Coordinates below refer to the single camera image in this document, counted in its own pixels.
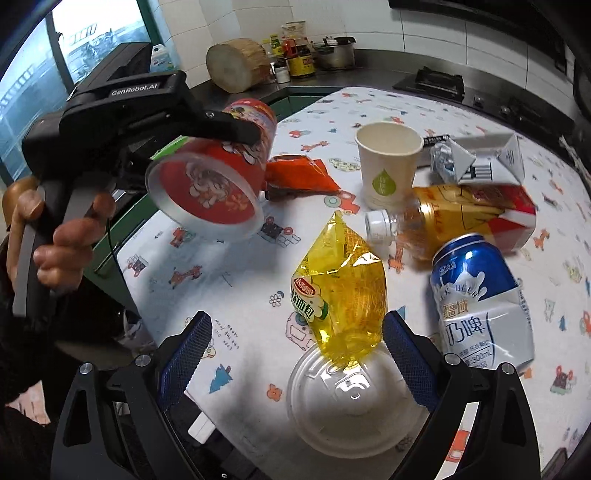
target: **window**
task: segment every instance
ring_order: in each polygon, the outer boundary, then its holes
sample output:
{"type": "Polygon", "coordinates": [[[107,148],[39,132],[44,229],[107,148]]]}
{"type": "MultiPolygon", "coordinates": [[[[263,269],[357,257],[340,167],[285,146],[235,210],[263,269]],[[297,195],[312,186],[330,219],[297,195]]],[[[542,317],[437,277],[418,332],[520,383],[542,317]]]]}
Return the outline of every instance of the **window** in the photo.
{"type": "Polygon", "coordinates": [[[62,0],[0,79],[2,182],[31,173],[21,142],[39,116],[62,108],[73,85],[117,45],[150,41],[162,43],[146,0],[62,0]]]}
{"type": "Polygon", "coordinates": [[[12,179],[31,173],[21,151],[29,127],[40,115],[61,108],[67,95],[43,20],[0,79],[0,158],[12,179]]]}
{"type": "Polygon", "coordinates": [[[74,82],[120,43],[150,41],[135,0],[62,0],[53,21],[74,82]]]}

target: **cooking pot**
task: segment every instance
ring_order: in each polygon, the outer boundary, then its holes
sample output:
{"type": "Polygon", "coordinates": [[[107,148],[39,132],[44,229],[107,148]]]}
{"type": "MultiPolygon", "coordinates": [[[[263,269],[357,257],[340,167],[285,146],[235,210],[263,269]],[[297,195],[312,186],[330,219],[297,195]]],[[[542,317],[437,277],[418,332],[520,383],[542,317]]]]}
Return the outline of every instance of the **cooking pot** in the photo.
{"type": "Polygon", "coordinates": [[[355,39],[353,37],[326,37],[314,44],[314,61],[324,70],[350,70],[355,68],[355,39]]]}

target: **red can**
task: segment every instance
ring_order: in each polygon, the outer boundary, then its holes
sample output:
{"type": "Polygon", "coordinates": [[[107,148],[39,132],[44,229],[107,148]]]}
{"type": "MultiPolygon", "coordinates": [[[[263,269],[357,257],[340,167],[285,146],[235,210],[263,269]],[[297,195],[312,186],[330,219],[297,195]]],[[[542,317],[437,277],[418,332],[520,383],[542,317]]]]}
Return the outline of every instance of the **red can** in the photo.
{"type": "Polygon", "coordinates": [[[237,100],[224,111],[257,124],[260,142],[188,139],[150,168],[146,184],[158,208],[185,228],[204,239],[232,241],[253,235],[264,222],[258,195],[277,120],[255,99],[237,100]]]}

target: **blue and white can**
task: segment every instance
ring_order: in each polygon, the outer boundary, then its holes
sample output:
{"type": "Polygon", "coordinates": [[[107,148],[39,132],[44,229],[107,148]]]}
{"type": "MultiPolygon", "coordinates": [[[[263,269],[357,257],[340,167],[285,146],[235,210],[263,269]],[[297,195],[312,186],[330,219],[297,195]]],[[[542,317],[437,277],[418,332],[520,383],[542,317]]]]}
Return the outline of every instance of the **blue and white can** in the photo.
{"type": "Polygon", "coordinates": [[[501,252],[482,235],[446,243],[433,257],[431,286],[444,353],[469,367],[518,371],[534,359],[530,311],[501,252]]]}

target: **green logo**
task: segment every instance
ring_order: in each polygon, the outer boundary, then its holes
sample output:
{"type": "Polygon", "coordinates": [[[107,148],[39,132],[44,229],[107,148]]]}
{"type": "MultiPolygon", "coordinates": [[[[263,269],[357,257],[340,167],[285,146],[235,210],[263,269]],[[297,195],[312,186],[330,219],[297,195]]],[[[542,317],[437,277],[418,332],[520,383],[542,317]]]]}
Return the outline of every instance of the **green logo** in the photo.
{"type": "Polygon", "coordinates": [[[386,170],[382,170],[382,173],[374,178],[372,185],[377,194],[384,197],[396,192],[396,182],[393,181],[386,170]]]}

